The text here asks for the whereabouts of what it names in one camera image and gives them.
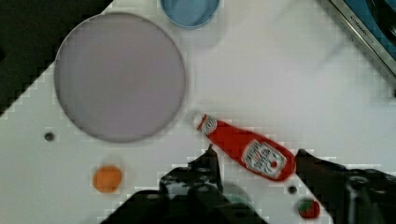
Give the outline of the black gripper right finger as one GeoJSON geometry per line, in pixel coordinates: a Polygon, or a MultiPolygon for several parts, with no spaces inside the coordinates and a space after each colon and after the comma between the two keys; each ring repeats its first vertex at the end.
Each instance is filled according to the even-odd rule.
{"type": "Polygon", "coordinates": [[[333,224],[396,224],[396,179],[376,169],[348,169],[301,149],[296,174],[333,224]]]}

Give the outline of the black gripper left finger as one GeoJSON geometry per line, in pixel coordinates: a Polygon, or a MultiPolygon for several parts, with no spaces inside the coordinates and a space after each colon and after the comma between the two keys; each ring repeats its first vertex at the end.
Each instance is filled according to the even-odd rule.
{"type": "Polygon", "coordinates": [[[102,224],[268,224],[246,203],[223,194],[218,155],[207,151],[164,175],[157,190],[140,190],[102,224]]]}

